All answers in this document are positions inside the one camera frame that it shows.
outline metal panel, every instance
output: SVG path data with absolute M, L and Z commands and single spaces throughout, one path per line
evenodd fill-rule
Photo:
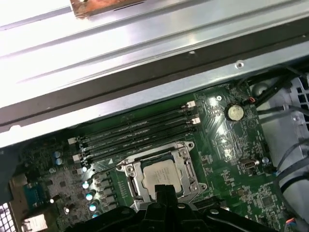
M 309 16 L 309 0 L 148 0 L 86 20 L 34 6 L 1 15 L 0 107 Z
M 210 87 L 231 79 L 240 78 L 242 75 L 254 71 L 272 67 L 278 63 L 285 63 L 290 60 L 308 56 L 308 47 L 309 42 L 297 44 L 244 60 L 242 61 L 242 67 L 238 67 L 235 63 L 229 64 L 27 126 L 19 127 L 16 125 L 9 131 L 0 133 L 0 147 L 15 144 L 100 117 L 118 114 L 132 108 L 158 102 L 186 92 Z

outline capacitor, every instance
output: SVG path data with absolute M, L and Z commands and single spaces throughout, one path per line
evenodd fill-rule
M 53 155 L 56 159 L 58 159 L 61 156 L 61 153 L 59 151 L 55 151 Z
M 93 189 L 93 190 L 91 190 L 91 191 L 89 191 L 88 193 L 87 193 L 87 195 L 86 195 L 86 199 L 88 200 L 88 201 L 91 201 L 92 199 L 93 199 L 93 197 L 95 196 L 95 194 L 96 194 L 96 191 Z
M 70 213 L 70 211 L 74 208 L 74 204 L 69 204 L 68 206 L 65 206 L 64 208 L 63 208 L 63 210 L 64 210 L 64 213 L 65 214 L 69 214 Z
M 87 189 L 87 188 L 89 188 L 89 182 L 85 181 L 83 182 L 83 189 Z
M 53 203 L 55 203 L 56 201 L 58 201 L 58 200 L 60 200 L 60 199 L 61 199 L 60 195 L 57 194 L 56 196 L 54 196 L 53 198 L 51 198 L 51 199 L 49 200 L 49 202 L 50 202 L 51 204 L 53 204 Z
M 50 168 L 50 169 L 49 169 L 49 173 L 50 173 L 50 174 L 53 174 L 53 173 L 55 173 L 55 172 L 56 172 L 56 169 L 55 169 L 55 168 Z
M 230 104 L 225 109 L 225 117 L 230 121 L 240 121 L 244 115 L 244 109 L 237 104 Z
M 101 214 L 100 211 L 96 211 L 93 213 L 92 218 L 96 218 L 97 216 L 99 216 Z
M 92 201 L 91 204 L 90 204 L 90 206 L 89 206 L 89 210 L 90 210 L 91 212 L 96 211 L 97 208 L 98 208 L 98 204 L 99 204 L 99 201 L 98 201 L 98 200 Z
M 61 165 L 62 164 L 62 158 L 56 159 L 56 165 Z

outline electrolytic capacitor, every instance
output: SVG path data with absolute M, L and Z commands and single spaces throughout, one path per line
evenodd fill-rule
M 49 202 L 50 202 L 51 204 L 53 204 L 53 203 L 55 203 L 56 201 L 58 201 L 58 200 L 60 200 L 60 199 L 61 199 L 60 195 L 57 194 L 56 196 L 54 196 L 53 198 L 51 198 L 51 199 L 49 200 Z
M 91 212 L 96 211 L 97 208 L 98 208 L 98 204 L 99 204 L 99 201 L 98 201 L 98 200 L 92 201 L 91 204 L 90 204 L 90 206 L 89 206 L 89 210 L 90 210 Z
M 87 195 L 86 195 L 86 199 L 88 200 L 88 201 L 91 201 L 92 199 L 93 199 L 93 197 L 95 196 L 95 194 L 96 194 L 96 191 L 93 189 L 93 190 L 91 190 L 91 191 L 89 191 L 88 193 L 87 193 Z
M 61 165 L 63 163 L 62 158 L 56 159 L 56 165 Z
M 53 155 L 56 159 L 58 159 L 61 156 L 61 153 L 59 151 L 55 151 Z

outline solid capacitor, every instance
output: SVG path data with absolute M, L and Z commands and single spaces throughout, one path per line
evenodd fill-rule
M 90 192 L 87 193 L 86 199 L 87 199 L 88 201 L 91 201 L 91 200 L 93 199 L 93 197 L 95 196 L 95 194 L 96 194 L 96 191 L 95 191 L 94 189 L 91 190 Z
M 93 202 L 91 202 L 90 206 L 89 206 L 89 210 L 91 212 L 94 212 L 97 210 L 98 208 L 98 204 L 99 204 L 99 201 L 98 200 L 94 200 Z

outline ram slot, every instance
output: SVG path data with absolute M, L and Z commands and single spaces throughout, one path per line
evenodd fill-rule
M 150 134 L 153 134 L 156 132 L 166 131 L 173 127 L 185 125 L 187 121 L 188 121 L 187 117 L 180 117 L 180 118 L 177 118 L 176 120 L 173 119 L 167 122 L 161 122 L 161 123 L 152 125 L 150 127 L 146 127 L 144 129 L 133 131 L 131 133 L 125 133 L 120 136 L 115 136 L 110 139 L 102 140 L 96 144 L 83 148 L 81 151 L 85 152 L 86 154 L 88 152 L 90 154 L 96 153 L 100 150 L 107 149 L 111 146 L 120 145 L 120 144 L 129 142 L 131 140 L 136 140 L 141 137 L 149 136 Z
M 114 136 L 123 134 L 125 131 L 130 131 L 135 128 L 141 129 L 151 125 L 154 125 L 157 122 L 162 122 L 166 120 L 176 119 L 180 116 L 191 115 L 194 107 L 186 108 L 184 106 L 176 108 L 173 110 L 163 111 L 156 114 L 153 114 L 148 117 L 133 119 L 130 122 L 127 122 L 127 125 L 117 126 L 109 128 L 108 130 L 97 131 L 88 135 L 85 135 L 81 138 L 82 143 L 96 143 L 102 139 L 109 139 Z
M 89 163 L 96 162 L 99 160 L 104 160 L 117 155 L 125 155 L 128 152 L 135 153 L 135 151 L 140 151 L 143 147 L 149 149 L 152 146 L 156 146 L 157 142 L 164 143 L 164 141 L 173 141 L 178 138 L 184 137 L 184 135 L 191 133 L 193 131 L 193 126 L 182 125 L 170 129 L 168 131 L 161 131 L 159 133 L 152 134 L 148 137 L 141 138 L 140 140 L 132 141 L 130 143 L 121 144 L 119 146 L 111 147 L 110 149 L 102 150 L 95 156 L 89 159 Z

